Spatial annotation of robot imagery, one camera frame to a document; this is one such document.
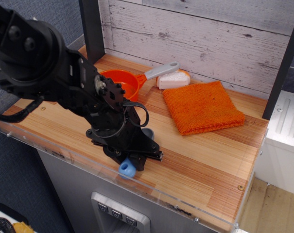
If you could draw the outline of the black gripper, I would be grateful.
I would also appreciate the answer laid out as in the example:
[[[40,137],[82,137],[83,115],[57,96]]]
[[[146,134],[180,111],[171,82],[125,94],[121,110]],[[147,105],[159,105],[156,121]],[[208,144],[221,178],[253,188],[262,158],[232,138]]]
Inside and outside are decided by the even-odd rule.
[[[137,171],[143,171],[147,157],[159,161],[163,157],[159,145],[142,131],[142,127],[148,124],[148,121],[148,113],[145,123],[141,124],[135,107],[126,106],[118,128],[111,131],[90,128],[86,136],[94,145],[101,146],[104,154],[117,164],[120,165],[128,157]]]

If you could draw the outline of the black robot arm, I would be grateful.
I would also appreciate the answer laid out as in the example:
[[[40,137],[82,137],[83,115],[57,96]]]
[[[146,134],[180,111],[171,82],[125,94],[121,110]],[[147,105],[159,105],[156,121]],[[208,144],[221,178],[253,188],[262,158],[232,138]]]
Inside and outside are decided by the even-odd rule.
[[[79,52],[65,46],[50,24],[26,20],[0,6],[0,88],[31,103],[0,121],[18,123],[43,101],[55,101],[84,117],[86,135],[121,164],[129,159],[138,171],[147,158],[161,160],[159,145],[142,128],[136,112],[140,103],[128,100],[125,90],[101,75]]]

